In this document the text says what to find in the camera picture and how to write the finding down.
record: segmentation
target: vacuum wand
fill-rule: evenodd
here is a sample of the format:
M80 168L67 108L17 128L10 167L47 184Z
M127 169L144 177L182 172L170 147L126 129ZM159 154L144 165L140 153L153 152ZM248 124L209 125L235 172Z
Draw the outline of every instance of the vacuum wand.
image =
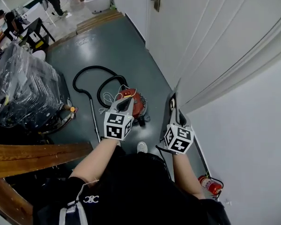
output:
M97 120L96 120L96 117L95 117L93 100L90 99L89 101L90 101L90 108L92 110L92 116L93 116L93 121L94 121L94 126L95 126L95 132L97 134L98 142L101 142L101 138L100 138L100 135L99 135L99 130L98 130L98 127L97 127Z

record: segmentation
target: fire extinguisher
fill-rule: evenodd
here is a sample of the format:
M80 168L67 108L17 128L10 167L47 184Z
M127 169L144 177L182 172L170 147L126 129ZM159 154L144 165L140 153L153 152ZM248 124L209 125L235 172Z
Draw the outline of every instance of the fire extinguisher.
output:
M206 188L209 192L213 194L213 197L215 199L219 198L222 189L224 188L224 184L222 181L212 178L208 175L202 175L198 178L198 180L202 187Z

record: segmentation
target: table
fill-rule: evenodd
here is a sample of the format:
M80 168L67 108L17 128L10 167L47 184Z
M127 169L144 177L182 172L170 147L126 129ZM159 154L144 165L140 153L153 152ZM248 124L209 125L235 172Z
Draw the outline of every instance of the table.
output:
M47 43L47 41L44 39L44 37L42 37L39 32L41 30L41 28L44 29L44 31L47 33L47 35L52 39L53 42L55 42L55 39L52 37L52 35L49 33L49 31L47 30L47 28L43 25L43 21L40 18L37 18L35 21L33 21L32 23L30 23L27 28L25 28L23 30L23 33L25 33L25 31L27 30L27 33L25 34L25 36L23 36L22 40L19 42L19 45L22 46L26 43L28 36L31 33L35 33L41 41L43 41L43 43L48 47L49 44Z

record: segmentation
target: gray floor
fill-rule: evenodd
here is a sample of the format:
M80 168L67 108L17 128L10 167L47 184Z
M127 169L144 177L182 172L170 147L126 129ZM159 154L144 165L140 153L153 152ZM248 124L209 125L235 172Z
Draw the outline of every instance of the gray floor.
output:
M86 95L79 94L73 89L72 81L82 68L100 65L123 75L128 85L137 88L148 101L148 114L151 121L145 127L134 126L122 143L123 149L127 153L136 152L137 143L145 141L148 151L159 156L155 145L159 143L164 103L170 93L170 87L126 18L101 25L53 48L47 54L47 62L64 74L73 105L78 107L76 119L61 131L51 135L55 143L90 141L93 147L97 146L89 100ZM97 101L96 92L109 77L110 75L104 71L92 70L81 75L77 81L79 88L88 90L93 96L101 135L104 135L104 115L99 115L98 109L101 106ZM113 81L103 92L108 91L115 95L118 89L118 82ZM164 153L164 156L173 175L171 154ZM194 144L188 150L188 156L196 175L205 174Z

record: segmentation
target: white toilet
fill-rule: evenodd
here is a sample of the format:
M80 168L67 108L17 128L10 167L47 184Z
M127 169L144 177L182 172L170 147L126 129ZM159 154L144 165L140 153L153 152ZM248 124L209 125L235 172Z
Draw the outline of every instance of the white toilet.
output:
M84 0L84 4L92 13L101 13L111 6L111 0Z

